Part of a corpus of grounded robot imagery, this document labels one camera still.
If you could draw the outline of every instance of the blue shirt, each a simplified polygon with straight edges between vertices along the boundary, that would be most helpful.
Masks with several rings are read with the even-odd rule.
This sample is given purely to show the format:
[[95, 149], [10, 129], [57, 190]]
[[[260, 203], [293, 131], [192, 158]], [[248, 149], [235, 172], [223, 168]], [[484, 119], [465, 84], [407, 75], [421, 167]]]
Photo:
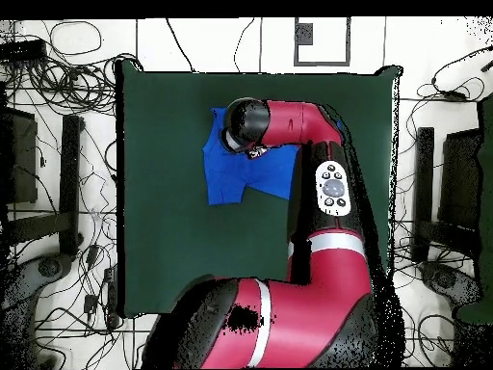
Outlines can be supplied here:
[[220, 140], [225, 111], [212, 109], [212, 130], [202, 149], [209, 205], [241, 202], [245, 186], [289, 199], [298, 147], [270, 149], [256, 159], [248, 159], [244, 153], [229, 153]]

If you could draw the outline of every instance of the gray stripe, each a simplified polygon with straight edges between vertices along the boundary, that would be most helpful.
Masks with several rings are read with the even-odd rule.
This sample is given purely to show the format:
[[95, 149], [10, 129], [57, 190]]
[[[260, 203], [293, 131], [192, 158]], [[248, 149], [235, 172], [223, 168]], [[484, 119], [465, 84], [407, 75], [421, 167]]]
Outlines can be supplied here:
[[[310, 241], [312, 243], [312, 252], [329, 249], [344, 249], [353, 250], [365, 256], [363, 242], [359, 238], [343, 232], [327, 232], [312, 237]], [[295, 246], [290, 241], [288, 244], [288, 258], [293, 255], [294, 250]]]

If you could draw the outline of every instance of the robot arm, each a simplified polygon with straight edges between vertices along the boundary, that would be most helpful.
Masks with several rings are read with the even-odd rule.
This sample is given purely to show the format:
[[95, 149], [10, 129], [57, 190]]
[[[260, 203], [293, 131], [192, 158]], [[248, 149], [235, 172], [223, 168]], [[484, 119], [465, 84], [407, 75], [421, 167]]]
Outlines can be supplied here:
[[[175, 368], [361, 367], [376, 348], [372, 286], [345, 136], [323, 107], [244, 98], [227, 109], [233, 153], [300, 145], [286, 281], [211, 279], [171, 313]], [[150, 367], [160, 323], [144, 351]]]

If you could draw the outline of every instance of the dark green mat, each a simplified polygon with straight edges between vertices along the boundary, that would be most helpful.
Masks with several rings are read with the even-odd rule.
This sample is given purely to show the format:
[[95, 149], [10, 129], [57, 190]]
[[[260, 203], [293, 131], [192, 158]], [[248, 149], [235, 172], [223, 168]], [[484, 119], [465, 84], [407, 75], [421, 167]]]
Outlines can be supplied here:
[[207, 204], [202, 147], [211, 108], [244, 96], [329, 104], [342, 116], [385, 270], [392, 97], [400, 73], [390, 66], [376, 75], [191, 74], [138, 72], [124, 63], [124, 314], [169, 312], [183, 287], [207, 274], [284, 279], [287, 200], [247, 188], [241, 204]]
[[460, 308], [457, 318], [470, 324], [493, 325], [493, 94], [478, 104], [478, 119], [484, 139], [478, 152], [481, 167], [481, 252], [475, 273], [483, 296], [480, 303]]

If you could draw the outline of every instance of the control panel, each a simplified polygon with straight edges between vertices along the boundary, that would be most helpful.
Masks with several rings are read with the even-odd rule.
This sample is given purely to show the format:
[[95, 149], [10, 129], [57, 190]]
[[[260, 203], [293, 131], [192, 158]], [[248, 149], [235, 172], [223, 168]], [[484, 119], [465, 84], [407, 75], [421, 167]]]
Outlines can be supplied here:
[[330, 216], [347, 216], [350, 213], [350, 194], [344, 168], [334, 161], [323, 162], [317, 167], [315, 179], [319, 208]]

